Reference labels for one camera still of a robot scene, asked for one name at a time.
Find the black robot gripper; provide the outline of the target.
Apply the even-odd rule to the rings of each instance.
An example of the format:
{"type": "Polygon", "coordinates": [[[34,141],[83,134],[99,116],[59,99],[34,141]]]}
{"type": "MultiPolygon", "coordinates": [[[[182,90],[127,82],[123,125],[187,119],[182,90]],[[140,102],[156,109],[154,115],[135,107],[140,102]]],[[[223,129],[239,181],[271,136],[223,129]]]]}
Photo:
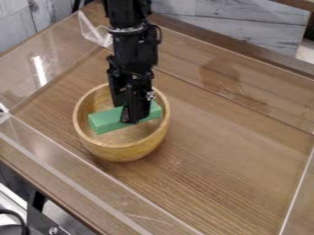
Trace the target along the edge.
{"type": "Polygon", "coordinates": [[[151,101],[156,97],[151,80],[158,65],[160,28],[152,23],[140,23],[131,28],[110,28],[110,34],[112,55],[107,57],[107,74],[112,103],[123,106],[120,121],[138,124],[150,116],[151,101]]]}

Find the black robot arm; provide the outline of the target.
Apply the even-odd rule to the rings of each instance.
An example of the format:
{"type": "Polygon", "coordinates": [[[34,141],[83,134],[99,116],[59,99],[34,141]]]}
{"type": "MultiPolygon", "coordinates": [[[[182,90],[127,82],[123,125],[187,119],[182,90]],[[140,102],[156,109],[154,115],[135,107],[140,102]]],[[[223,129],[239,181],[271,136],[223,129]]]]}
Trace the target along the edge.
{"type": "Polygon", "coordinates": [[[102,0],[110,19],[112,55],[107,74],[120,121],[138,124],[148,117],[155,98],[152,79],[158,65],[159,28],[148,21],[151,0],[102,0]]]}

